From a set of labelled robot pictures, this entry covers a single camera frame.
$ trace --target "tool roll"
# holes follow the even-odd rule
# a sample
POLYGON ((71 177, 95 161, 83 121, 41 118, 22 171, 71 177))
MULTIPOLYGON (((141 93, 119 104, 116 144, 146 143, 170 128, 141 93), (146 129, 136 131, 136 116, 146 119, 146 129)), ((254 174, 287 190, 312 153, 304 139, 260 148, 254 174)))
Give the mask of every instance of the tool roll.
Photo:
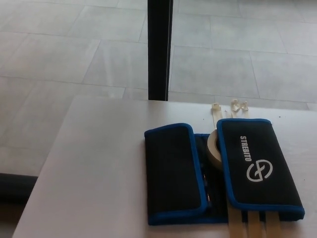
POLYGON ((220 119, 214 133, 220 164, 210 160, 210 134, 194 134, 188 124, 144 133, 149 225, 226 223, 231 206, 244 222, 250 211, 259 211, 261 221, 270 211, 281 221, 303 219, 270 121, 220 119))

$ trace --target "black object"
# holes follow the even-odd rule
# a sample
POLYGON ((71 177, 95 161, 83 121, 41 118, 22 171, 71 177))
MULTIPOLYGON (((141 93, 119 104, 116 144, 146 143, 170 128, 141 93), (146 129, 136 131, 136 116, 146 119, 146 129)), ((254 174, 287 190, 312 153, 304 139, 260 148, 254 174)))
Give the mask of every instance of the black object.
POLYGON ((34 176, 0 174, 0 202, 25 205, 36 180, 34 176))
POLYGON ((148 0, 149 100, 168 100, 173 0, 148 0))
MULTIPOLYGON (((237 121, 224 119, 217 125, 224 172, 213 167, 207 157, 209 134, 194 134, 190 125, 184 123, 166 125, 144 133, 149 225, 226 223, 227 196, 232 206, 243 211, 243 221, 247 221, 246 211, 250 210, 259 211, 262 221, 265 220, 265 211, 279 212, 281 221, 303 219, 304 208, 270 122, 264 119, 240 119, 237 124, 237 121), (271 162, 276 166, 271 176, 281 172, 283 178, 274 175, 270 185, 263 187, 260 184, 261 189, 247 184, 246 172, 248 168, 257 168, 257 162, 253 162, 255 167, 245 167, 237 162, 239 157, 249 160, 253 152, 253 149, 246 149, 246 144, 241 144, 246 143, 245 137, 249 138, 247 141, 253 141, 248 145, 257 144, 261 160, 271 161, 275 158, 279 161, 271 162), (229 162, 230 167, 226 164, 228 160, 232 160, 229 162), (276 187, 280 188, 281 184, 284 186, 281 192, 291 198, 278 193, 276 187), (230 196, 238 202, 232 202, 230 196)), ((265 162, 257 161, 260 163, 259 170, 269 174, 270 167, 263 167, 261 163, 265 162)), ((253 179, 260 177, 256 171, 253 171, 253 179)))
POLYGON ((217 123, 226 190, 240 210, 293 213, 304 209, 278 144, 266 119, 221 119, 217 123))
POLYGON ((224 179, 208 163, 207 139, 184 123, 145 132, 150 225, 227 221, 224 179))

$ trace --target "blue trim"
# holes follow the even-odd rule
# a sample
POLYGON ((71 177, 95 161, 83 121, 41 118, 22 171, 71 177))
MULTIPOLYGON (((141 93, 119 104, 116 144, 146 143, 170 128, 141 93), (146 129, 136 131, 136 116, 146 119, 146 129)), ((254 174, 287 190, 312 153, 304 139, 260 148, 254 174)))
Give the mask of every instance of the blue trim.
POLYGON ((226 145, 224 142, 224 137, 223 137, 223 132, 222 132, 222 123, 224 121, 264 122, 264 123, 269 123, 271 125, 272 125, 272 123, 266 119, 238 119, 238 118, 220 119, 217 122, 217 131, 218 131, 219 146, 220 146, 220 150, 221 150, 224 180, 225 180, 225 184, 226 184, 228 199, 229 199, 231 205, 235 208, 240 209, 240 210, 296 212, 296 213, 301 213, 304 216, 305 210, 303 207, 300 207, 300 206, 270 205, 270 204, 257 205, 257 204, 247 204, 247 203, 237 202, 237 200, 235 199, 234 194, 233 194, 226 145))
POLYGON ((208 202, 207 202, 206 192, 205 192, 205 185, 203 181, 202 171, 200 168, 200 162, 199 162, 197 148, 196 148, 196 141, 195 141, 195 136, 194 136, 192 127, 186 123, 176 123, 171 125, 165 125, 155 129, 147 130, 146 132, 144 132, 144 136, 147 136, 149 133, 153 133, 159 130, 171 129, 171 128, 182 127, 182 126, 188 129, 188 134, 189 134, 189 139, 190 139, 191 149, 192 149, 193 162, 194 162, 194 167, 196 172, 197 185, 198 185, 200 199, 201 199, 201 205, 200 207, 191 209, 191 210, 156 213, 154 215, 149 216, 149 220, 148 220, 149 224, 154 224, 154 223, 157 224, 159 221, 162 221, 165 219, 186 218, 186 217, 202 215, 208 207, 208 202))

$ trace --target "blue piping edge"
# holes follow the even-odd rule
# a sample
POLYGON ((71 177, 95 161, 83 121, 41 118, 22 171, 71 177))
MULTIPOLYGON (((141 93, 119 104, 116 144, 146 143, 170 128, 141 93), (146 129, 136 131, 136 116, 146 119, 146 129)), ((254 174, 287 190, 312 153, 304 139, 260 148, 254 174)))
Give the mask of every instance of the blue piping edge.
POLYGON ((300 206, 293 206, 293 205, 271 205, 271 204, 264 204, 264 205, 257 205, 257 204, 247 204, 247 203, 239 203, 233 194, 231 179, 230 179, 230 171, 229 171, 229 163, 227 157, 226 146, 224 142, 223 132, 222 132, 222 123, 224 121, 257 121, 257 122, 265 122, 272 125, 272 123, 267 119, 236 119, 236 118, 229 118, 229 119, 220 119, 217 122, 217 130, 218 130, 218 140, 219 146, 221 150, 221 158, 222 158, 222 167, 224 173, 224 180, 226 184, 226 190, 228 199, 231 205, 235 208, 240 210, 254 210, 254 211, 278 211, 278 212, 298 212, 302 214, 302 218, 304 217, 305 210, 303 207, 300 206))

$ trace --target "beige strap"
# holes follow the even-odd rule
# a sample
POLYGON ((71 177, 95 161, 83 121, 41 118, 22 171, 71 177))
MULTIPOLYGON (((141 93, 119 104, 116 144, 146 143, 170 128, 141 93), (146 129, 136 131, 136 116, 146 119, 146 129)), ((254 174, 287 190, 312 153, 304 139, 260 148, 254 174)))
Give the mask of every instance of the beige strap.
MULTIPOLYGON (((218 103, 214 103, 212 105, 211 111, 213 117, 213 124, 216 128, 218 120, 222 119, 221 106, 218 103)), ((230 238, 243 238, 243 223, 241 211, 233 208, 228 199, 227 209, 230 238)))
POLYGON ((219 103, 213 103, 211 107, 212 117, 213 117, 213 125, 214 128, 217 129, 217 122, 222 119, 221 106, 219 103))
MULTIPOLYGON (((249 118, 248 103, 239 103, 237 99, 231 101, 231 114, 233 118, 237 117, 237 113, 242 110, 242 117, 249 118)), ((261 238, 262 229, 259 212, 248 211, 248 232, 249 238, 261 238)))
POLYGON ((266 238, 281 238, 282 229, 278 212, 266 212, 266 238))
MULTIPOLYGON (((237 117, 237 113, 242 110, 244 118, 249 118, 249 108, 247 101, 239 103, 237 99, 231 101, 231 114, 233 118, 237 117)), ((282 230, 278 212, 266 212, 266 238, 281 238, 282 230)), ((250 238, 261 238, 262 229, 258 212, 248 212, 248 228, 250 238)))
POLYGON ((249 238, 262 237, 262 228, 259 212, 248 211, 248 232, 249 238))
POLYGON ((235 209, 227 198, 228 226, 230 238, 243 238, 243 222, 241 211, 235 209))

